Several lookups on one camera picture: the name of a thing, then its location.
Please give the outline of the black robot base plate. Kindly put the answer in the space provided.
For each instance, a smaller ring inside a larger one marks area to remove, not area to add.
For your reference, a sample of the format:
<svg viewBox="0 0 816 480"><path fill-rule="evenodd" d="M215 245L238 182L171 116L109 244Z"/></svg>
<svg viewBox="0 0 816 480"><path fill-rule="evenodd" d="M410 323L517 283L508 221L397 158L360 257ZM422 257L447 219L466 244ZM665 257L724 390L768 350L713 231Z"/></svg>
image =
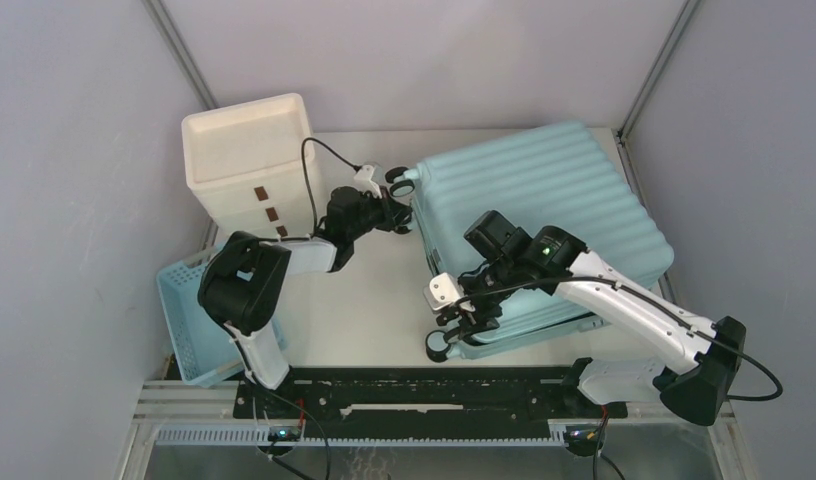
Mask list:
<svg viewBox="0 0 816 480"><path fill-rule="evenodd" d="M276 391L240 379L233 416L287 420L313 439L537 440L552 421L624 418L586 399L568 367L297 367Z"/></svg>

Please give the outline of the light blue hard-shell suitcase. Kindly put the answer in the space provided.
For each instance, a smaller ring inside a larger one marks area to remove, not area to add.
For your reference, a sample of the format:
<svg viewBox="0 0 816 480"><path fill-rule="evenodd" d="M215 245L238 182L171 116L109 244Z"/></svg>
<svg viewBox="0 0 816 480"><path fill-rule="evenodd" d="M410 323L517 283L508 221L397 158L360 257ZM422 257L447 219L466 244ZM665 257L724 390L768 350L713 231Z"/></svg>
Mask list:
<svg viewBox="0 0 816 480"><path fill-rule="evenodd" d="M434 274L457 276L483 262L464 235L489 210L529 235L559 227L643 287L655 286L674 261L664 234L580 122L430 156L400 177L414 184L413 223Z"/></svg>

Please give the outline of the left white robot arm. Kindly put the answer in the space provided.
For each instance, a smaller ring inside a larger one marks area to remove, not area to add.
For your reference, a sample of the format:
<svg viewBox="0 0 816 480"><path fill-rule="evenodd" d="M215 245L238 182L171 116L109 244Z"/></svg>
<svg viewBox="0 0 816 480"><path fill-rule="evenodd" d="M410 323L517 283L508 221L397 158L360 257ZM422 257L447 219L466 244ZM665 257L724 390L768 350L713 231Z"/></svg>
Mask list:
<svg viewBox="0 0 816 480"><path fill-rule="evenodd" d="M236 231L210 260L197 301L230 336L246 378L261 387L258 404L270 415L289 414L297 401L295 388L284 382L291 367L271 326L285 279L337 272L362 236L374 230L406 234L411 220L411 207L385 191L339 187L311 235L273 240Z"/></svg>

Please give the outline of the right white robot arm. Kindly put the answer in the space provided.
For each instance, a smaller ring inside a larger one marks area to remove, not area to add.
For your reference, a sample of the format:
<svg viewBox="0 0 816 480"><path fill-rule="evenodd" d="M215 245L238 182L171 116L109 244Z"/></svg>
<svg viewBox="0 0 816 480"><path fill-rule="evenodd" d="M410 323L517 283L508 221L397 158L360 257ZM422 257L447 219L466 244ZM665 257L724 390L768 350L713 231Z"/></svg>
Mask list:
<svg viewBox="0 0 816 480"><path fill-rule="evenodd" d="M659 400L692 424L715 423L746 359L742 322L713 321L658 297L556 226L531 236L490 210L464 238L486 266L474 275L441 273L424 289L438 324L457 324L441 334L446 345L497 328L502 304L515 292L542 291L636 336L654 353L642 361L578 360L573 382L561 391L568 412L586 416L599 405Z"/></svg>

